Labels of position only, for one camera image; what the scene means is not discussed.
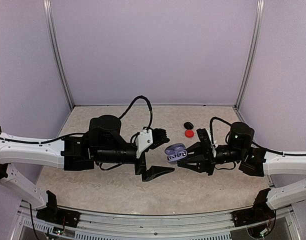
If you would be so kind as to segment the grey oval charging case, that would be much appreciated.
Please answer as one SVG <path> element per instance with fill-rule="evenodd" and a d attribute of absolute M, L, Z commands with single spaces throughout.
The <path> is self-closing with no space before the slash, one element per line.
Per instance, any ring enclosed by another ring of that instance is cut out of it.
<path fill-rule="evenodd" d="M 168 146 L 164 150 L 164 153 L 167 156 L 167 162 L 170 164 L 176 164 L 178 161 L 185 159 L 188 155 L 183 143 L 175 143 Z"/>

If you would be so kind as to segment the red round case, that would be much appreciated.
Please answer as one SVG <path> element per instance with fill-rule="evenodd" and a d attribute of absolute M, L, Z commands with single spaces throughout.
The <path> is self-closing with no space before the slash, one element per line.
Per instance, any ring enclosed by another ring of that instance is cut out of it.
<path fill-rule="evenodd" d="M 185 132 L 184 132 L 184 135 L 187 137 L 187 138 L 193 138 L 195 133 L 192 129 L 187 129 Z"/>

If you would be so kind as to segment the black earbud charging case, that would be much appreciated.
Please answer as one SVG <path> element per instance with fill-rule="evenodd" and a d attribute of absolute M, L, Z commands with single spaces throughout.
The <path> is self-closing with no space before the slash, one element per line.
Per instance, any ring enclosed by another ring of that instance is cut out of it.
<path fill-rule="evenodd" d="M 191 122 L 187 121 L 187 122 L 185 122 L 185 123 L 183 124 L 183 127 L 184 127 L 186 130 L 192 130 L 192 129 L 194 128 L 194 125 L 193 125 Z"/>

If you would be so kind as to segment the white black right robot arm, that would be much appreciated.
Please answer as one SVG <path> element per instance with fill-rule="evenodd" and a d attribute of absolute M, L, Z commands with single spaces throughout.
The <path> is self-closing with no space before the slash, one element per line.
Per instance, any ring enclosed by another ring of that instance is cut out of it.
<path fill-rule="evenodd" d="M 306 152 L 282 152 L 254 143 L 254 129 L 243 122 L 230 124 L 225 145 L 216 146 L 213 132 L 198 129 L 199 141 L 187 148 L 187 157 L 177 162 L 178 167 L 211 176 L 217 165 L 234 163 L 239 170 L 253 177 L 271 175 L 303 175 L 295 183 L 261 190 L 249 210 L 249 218 L 259 222 L 270 210 L 306 200 Z"/>

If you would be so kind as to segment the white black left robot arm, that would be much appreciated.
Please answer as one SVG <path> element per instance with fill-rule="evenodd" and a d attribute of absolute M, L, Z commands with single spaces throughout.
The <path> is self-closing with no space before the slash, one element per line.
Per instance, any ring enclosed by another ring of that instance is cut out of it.
<path fill-rule="evenodd" d="M 147 168 L 146 153 L 168 143 L 166 130 L 145 127 L 135 143 L 121 136 L 121 120 L 113 115 L 92 118 L 88 131 L 54 139 L 17 137 L 0 127 L 0 184 L 19 194 L 33 208 L 56 223 L 63 218 L 55 194 L 42 191 L 20 174 L 15 164 L 33 164 L 64 171 L 92 170 L 101 164 L 133 165 L 136 175 L 149 182 L 174 171 L 172 167 Z"/>

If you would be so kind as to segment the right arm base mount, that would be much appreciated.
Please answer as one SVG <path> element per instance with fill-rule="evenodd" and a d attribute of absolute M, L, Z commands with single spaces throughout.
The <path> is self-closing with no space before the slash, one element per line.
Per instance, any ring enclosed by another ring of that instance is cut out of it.
<path fill-rule="evenodd" d="M 247 233 L 256 240 L 264 239 L 276 225 L 277 211 L 267 205 L 268 193 L 271 189 L 261 190 L 251 207 L 242 210 L 235 210 L 231 213 L 235 227 L 247 227 Z"/>

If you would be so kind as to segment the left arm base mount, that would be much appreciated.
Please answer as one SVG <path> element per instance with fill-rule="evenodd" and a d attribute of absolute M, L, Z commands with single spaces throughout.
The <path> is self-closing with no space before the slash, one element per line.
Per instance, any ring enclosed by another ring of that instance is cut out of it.
<path fill-rule="evenodd" d="M 63 227 L 77 228 L 81 214 L 78 211 L 58 207 L 57 197 L 50 190 L 46 191 L 46 195 L 46 206 L 37 210 L 36 217 Z"/>

